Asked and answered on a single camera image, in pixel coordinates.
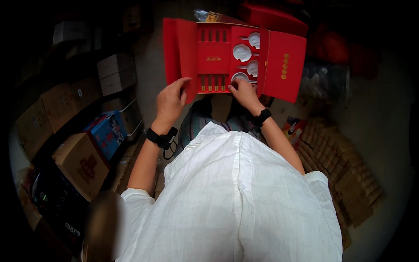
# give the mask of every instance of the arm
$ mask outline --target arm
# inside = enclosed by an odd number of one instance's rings
[[[191,78],[181,78],[166,86],[157,97],[157,118],[151,129],[158,135],[166,135],[182,113],[186,104],[186,93],[181,88]],[[128,188],[144,189],[151,195],[160,148],[146,139],[134,164]]]
[[[237,101],[248,109],[254,117],[259,116],[262,110],[265,109],[265,106],[259,102],[252,85],[241,78],[236,78],[232,82],[232,85],[229,85],[228,87]],[[304,175],[305,172],[300,158],[272,117],[268,117],[268,119],[263,122],[261,130],[269,147],[282,155],[285,160]]]

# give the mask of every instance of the person's left hand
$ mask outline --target person's left hand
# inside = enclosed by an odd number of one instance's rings
[[[157,118],[151,129],[158,135],[166,135],[181,115],[186,104],[186,92],[182,86],[192,78],[180,78],[166,86],[157,97]]]

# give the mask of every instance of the white ceramic spoon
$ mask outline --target white ceramic spoon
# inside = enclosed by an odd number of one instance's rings
[[[249,80],[249,77],[245,73],[242,73],[242,72],[235,73],[233,77],[231,78],[231,81],[233,81],[235,78],[242,78],[251,84],[256,84],[258,82],[255,80]]]
[[[258,77],[259,62],[257,60],[250,60],[247,66],[239,65],[237,68],[246,69],[249,75]]]
[[[259,54],[252,53],[252,51],[250,51],[250,48],[245,46],[244,44],[238,44],[233,48],[234,58],[242,62],[249,61],[252,55],[255,57],[259,56]]]
[[[250,45],[260,49],[261,35],[257,32],[251,33],[249,37],[239,37],[241,40],[248,40]]]

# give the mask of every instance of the wrist strap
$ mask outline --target wrist strap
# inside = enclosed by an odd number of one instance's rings
[[[272,114],[269,111],[269,109],[265,109],[265,110],[262,110],[261,114],[258,117],[254,117],[253,129],[255,130],[256,133],[261,132],[261,127],[263,126],[263,122],[265,122],[265,120],[268,119],[268,117],[271,117],[271,116],[272,116]]]
[[[147,139],[156,143],[158,147],[168,150],[176,137],[178,130],[172,127],[167,135],[157,135],[151,128],[147,130]]]

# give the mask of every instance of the white shirt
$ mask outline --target white shirt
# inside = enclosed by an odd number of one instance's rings
[[[155,202],[122,195],[131,215],[117,261],[341,261],[326,176],[302,176],[243,132],[208,123],[166,166]]]

